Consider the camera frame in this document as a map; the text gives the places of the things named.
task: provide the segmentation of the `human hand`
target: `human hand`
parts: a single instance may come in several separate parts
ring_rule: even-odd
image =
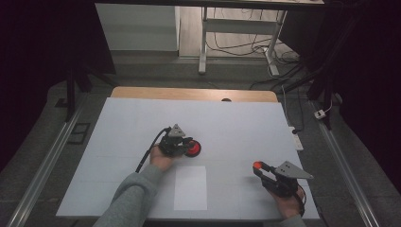
[[[295,199],[295,197],[291,196],[289,198],[280,198],[270,191],[269,193],[274,197],[277,203],[277,208],[284,219],[294,217],[301,213],[300,204]],[[301,198],[301,200],[304,198],[304,191],[301,189],[300,186],[298,186],[297,194]]]
[[[162,171],[168,170],[174,162],[172,157],[165,156],[159,149],[159,146],[154,146],[150,151],[150,163],[159,167]]]

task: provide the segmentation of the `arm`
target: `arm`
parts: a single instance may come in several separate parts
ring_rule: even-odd
[[[284,219],[282,222],[280,222],[280,226],[306,227],[300,215],[300,207],[298,201],[294,197],[280,198],[270,191],[269,193],[274,197],[277,203],[277,208]],[[297,194],[301,199],[304,197],[304,192],[300,187],[298,187]]]
[[[116,190],[112,204],[94,226],[142,226],[148,216],[157,184],[173,159],[165,157],[158,147],[150,153],[150,165],[141,173],[132,173]]]

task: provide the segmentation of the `gray sleeve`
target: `gray sleeve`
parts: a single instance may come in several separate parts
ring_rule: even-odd
[[[140,227],[148,216],[162,171],[153,165],[132,173],[117,188],[112,204],[94,226]]]
[[[280,222],[281,227],[306,227],[300,215],[287,218]]]

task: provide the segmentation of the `white tabletop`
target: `white tabletop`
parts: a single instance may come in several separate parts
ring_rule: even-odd
[[[270,166],[290,161],[302,167],[280,103],[112,97],[57,216],[101,216],[157,133],[174,124],[198,140],[202,150],[198,157],[176,161],[165,174],[149,218],[280,218],[252,169],[258,160]],[[307,181],[299,183],[308,197],[304,218],[319,218]]]

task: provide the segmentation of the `wooden table edge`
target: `wooden table edge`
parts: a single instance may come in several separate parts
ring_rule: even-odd
[[[272,91],[218,90],[194,88],[124,87],[113,89],[111,97],[241,102],[278,102]]]

